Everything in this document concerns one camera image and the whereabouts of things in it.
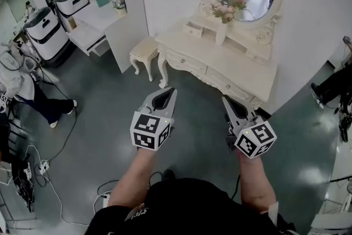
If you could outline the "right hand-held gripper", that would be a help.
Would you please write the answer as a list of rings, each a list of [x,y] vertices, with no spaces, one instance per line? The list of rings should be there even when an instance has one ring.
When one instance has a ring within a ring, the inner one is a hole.
[[[226,114],[225,120],[229,123],[229,135],[226,143],[229,151],[241,151],[247,158],[254,159],[267,152],[277,136],[268,121],[260,116],[254,116],[248,121],[248,108],[230,96],[223,96]]]

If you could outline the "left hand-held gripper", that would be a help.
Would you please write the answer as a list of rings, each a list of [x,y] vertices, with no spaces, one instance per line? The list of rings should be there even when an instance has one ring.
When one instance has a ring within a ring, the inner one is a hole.
[[[157,151],[164,144],[173,128],[176,99],[177,90],[171,87],[159,89],[145,98],[134,112],[130,126],[134,146]]]

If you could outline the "cream dressing table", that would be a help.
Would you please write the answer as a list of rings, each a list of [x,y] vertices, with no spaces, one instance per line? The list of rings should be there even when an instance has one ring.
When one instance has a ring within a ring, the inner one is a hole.
[[[183,31],[183,24],[188,21],[205,28],[201,38],[191,36]],[[164,89],[168,85],[166,66],[169,63],[166,60],[166,50],[172,50],[207,65],[238,87],[254,95],[250,101],[236,100],[249,103],[254,109],[257,109],[269,100],[277,72],[277,64],[270,58],[271,47],[270,45],[261,45],[254,39],[229,29],[227,29],[222,45],[217,46],[215,39],[219,24],[210,17],[193,15],[156,36],[159,53],[158,67],[162,76],[159,86]],[[254,62],[245,55],[246,50],[256,53],[265,59],[266,63]],[[206,75],[190,73],[202,82],[218,89]]]

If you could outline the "person's left forearm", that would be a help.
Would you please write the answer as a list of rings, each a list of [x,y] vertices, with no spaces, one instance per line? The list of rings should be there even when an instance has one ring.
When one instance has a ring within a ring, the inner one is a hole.
[[[133,209],[144,202],[156,153],[156,151],[148,149],[138,149],[128,170],[112,190],[108,206],[123,206]]]

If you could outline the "person's right forearm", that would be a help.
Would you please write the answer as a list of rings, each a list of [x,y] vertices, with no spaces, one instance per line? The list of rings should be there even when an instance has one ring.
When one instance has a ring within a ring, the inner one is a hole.
[[[242,205],[264,214],[276,203],[276,195],[266,176],[261,158],[247,158],[237,150]]]

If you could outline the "white table drawer with knob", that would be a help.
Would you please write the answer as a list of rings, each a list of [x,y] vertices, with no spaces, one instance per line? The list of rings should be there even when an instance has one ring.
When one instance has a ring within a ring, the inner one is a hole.
[[[225,95],[231,96],[234,99],[250,101],[254,95],[248,93],[242,88],[235,85],[228,78],[224,77],[219,72],[212,68],[207,68],[206,77]]]
[[[197,75],[206,74],[207,65],[184,54],[178,54],[172,50],[166,50],[166,60],[169,65],[175,69],[192,72]]]

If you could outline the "cream cushioned stool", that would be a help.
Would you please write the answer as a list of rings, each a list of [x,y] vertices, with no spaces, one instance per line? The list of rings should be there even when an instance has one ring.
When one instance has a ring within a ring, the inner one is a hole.
[[[136,61],[142,62],[147,70],[149,81],[153,81],[151,62],[158,55],[158,43],[154,37],[146,37],[140,41],[130,52],[130,63],[135,68],[135,74],[139,74]]]

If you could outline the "white vase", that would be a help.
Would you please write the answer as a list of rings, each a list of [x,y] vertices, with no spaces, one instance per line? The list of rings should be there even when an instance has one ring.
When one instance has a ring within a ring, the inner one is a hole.
[[[228,28],[227,24],[220,23],[218,25],[218,29],[217,29],[217,33],[216,33],[216,39],[215,39],[215,44],[217,46],[221,46],[222,43],[224,42],[225,37],[226,37],[226,33],[227,33],[227,28]]]

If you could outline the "pink flower bouquet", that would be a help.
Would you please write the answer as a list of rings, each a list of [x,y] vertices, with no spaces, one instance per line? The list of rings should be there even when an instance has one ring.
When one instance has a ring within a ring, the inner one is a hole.
[[[222,24],[227,24],[234,19],[234,14],[238,11],[236,7],[222,5],[220,3],[211,4],[212,15],[221,20]]]

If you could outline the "white pull-out desk tray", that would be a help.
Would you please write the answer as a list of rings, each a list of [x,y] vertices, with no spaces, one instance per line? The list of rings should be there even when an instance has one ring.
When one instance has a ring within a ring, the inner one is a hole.
[[[105,33],[85,24],[78,25],[67,35],[87,56],[95,53],[100,57],[110,49]]]

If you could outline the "small potted flowers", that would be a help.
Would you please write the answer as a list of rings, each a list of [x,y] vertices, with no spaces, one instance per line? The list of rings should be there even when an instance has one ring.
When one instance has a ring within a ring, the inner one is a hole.
[[[119,16],[126,15],[127,7],[126,7],[125,0],[113,0],[112,6]]]

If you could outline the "person's black shirt torso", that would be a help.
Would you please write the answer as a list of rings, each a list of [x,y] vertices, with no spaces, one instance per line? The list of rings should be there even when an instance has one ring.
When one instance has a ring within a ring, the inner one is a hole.
[[[292,223],[230,199],[215,185],[193,178],[154,184],[136,209],[99,210],[84,235],[293,235]]]

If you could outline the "white black mobile robot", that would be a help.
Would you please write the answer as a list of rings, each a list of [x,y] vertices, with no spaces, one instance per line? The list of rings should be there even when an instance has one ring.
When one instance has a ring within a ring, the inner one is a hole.
[[[49,7],[34,12],[23,28],[37,54],[48,67],[59,66],[75,50],[75,45]]]
[[[54,0],[58,13],[69,18],[88,5],[89,0]]]

